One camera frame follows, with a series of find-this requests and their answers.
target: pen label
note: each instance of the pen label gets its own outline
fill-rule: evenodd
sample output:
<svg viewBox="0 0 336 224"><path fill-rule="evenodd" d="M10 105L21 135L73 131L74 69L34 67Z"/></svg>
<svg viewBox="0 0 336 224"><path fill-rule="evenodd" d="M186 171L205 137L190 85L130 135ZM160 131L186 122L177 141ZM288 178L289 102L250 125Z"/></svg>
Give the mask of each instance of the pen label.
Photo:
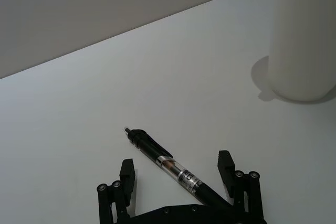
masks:
<svg viewBox="0 0 336 224"><path fill-rule="evenodd" d="M189 192L191 192L192 194L195 193L195 190L193 190L193 188L195 187L195 185L200 185L202 183L202 181L197 178L194 174L192 174L191 172L189 172L187 169L184 170L178 178L178 182Z"/></svg>

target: screw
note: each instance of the screw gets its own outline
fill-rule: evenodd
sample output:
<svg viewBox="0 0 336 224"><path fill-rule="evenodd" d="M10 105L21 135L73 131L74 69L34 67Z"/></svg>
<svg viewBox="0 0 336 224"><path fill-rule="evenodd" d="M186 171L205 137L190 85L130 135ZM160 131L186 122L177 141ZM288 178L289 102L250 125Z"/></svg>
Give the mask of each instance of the screw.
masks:
<svg viewBox="0 0 336 224"><path fill-rule="evenodd" d="M101 185L101 186L99 186L98 190L100 190L100 191L104 191L105 188L106 188L106 185Z"/></svg>
<svg viewBox="0 0 336 224"><path fill-rule="evenodd" d="M120 182L119 181L116 181L113 183L113 187L117 188L120 186Z"/></svg>
<svg viewBox="0 0 336 224"><path fill-rule="evenodd" d="M251 172L251 173L250 173L250 176L251 176L252 178L259 178L259 174L257 174L256 172Z"/></svg>
<svg viewBox="0 0 336 224"><path fill-rule="evenodd" d="M238 177L238 178L241 178L242 176L244 175L244 173L243 172L241 172L241 171L236 171L236 176Z"/></svg>

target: white surface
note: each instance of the white surface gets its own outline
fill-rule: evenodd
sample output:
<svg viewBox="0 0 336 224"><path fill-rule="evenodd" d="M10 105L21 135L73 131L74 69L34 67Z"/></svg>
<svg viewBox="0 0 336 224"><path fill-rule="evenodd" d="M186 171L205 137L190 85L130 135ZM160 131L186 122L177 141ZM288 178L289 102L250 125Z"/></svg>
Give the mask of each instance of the white surface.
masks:
<svg viewBox="0 0 336 224"><path fill-rule="evenodd" d="M0 78L209 0L0 0Z"/></svg>
<svg viewBox="0 0 336 224"><path fill-rule="evenodd" d="M0 80L0 218L99 223L96 186L138 170L137 214L197 201L127 140L148 131L225 197L219 150L261 173L268 223L334 216L336 100L264 102L272 0L215 0Z"/></svg>
<svg viewBox="0 0 336 224"><path fill-rule="evenodd" d="M288 99L321 99L336 85L336 0L274 1L270 83Z"/></svg>

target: gray wall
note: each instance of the gray wall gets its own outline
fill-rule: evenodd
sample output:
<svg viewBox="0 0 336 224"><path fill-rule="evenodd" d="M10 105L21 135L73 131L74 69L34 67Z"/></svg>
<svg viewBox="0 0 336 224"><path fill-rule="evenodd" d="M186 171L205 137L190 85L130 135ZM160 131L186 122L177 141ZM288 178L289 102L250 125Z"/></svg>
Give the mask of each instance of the gray wall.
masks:
<svg viewBox="0 0 336 224"><path fill-rule="evenodd" d="M0 78L209 0L0 0Z"/></svg>

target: pen grip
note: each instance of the pen grip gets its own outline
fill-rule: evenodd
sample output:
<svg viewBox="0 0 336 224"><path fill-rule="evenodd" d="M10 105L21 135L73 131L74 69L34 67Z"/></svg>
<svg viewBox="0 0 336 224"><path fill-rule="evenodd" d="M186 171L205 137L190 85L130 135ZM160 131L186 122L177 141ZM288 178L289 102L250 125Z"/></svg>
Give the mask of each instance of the pen grip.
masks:
<svg viewBox="0 0 336 224"><path fill-rule="evenodd" d="M195 197L206 206L232 209L229 202L223 199L205 183L199 185L195 192Z"/></svg>

